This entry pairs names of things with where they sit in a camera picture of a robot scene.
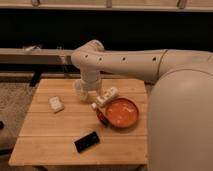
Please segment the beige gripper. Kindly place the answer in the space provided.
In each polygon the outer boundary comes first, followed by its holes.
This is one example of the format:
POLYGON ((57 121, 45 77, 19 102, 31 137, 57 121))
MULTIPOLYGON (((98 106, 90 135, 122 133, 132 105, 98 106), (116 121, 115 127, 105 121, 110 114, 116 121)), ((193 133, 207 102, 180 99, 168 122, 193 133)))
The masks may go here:
POLYGON ((95 91, 97 95, 101 94, 102 91, 102 80, 99 79, 95 82, 87 82, 80 80, 81 90, 80 90, 80 100, 87 101, 89 98, 89 93, 95 91))

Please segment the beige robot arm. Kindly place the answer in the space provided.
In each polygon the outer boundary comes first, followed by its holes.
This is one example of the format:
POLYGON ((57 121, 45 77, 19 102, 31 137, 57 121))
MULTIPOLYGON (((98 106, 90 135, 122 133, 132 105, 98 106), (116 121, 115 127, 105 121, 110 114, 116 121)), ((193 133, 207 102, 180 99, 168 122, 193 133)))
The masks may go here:
POLYGON ((97 40, 74 50, 87 91, 102 71, 152 83, 148 170, 213 171, 213 53, 190 50, 106 51, 97 40))

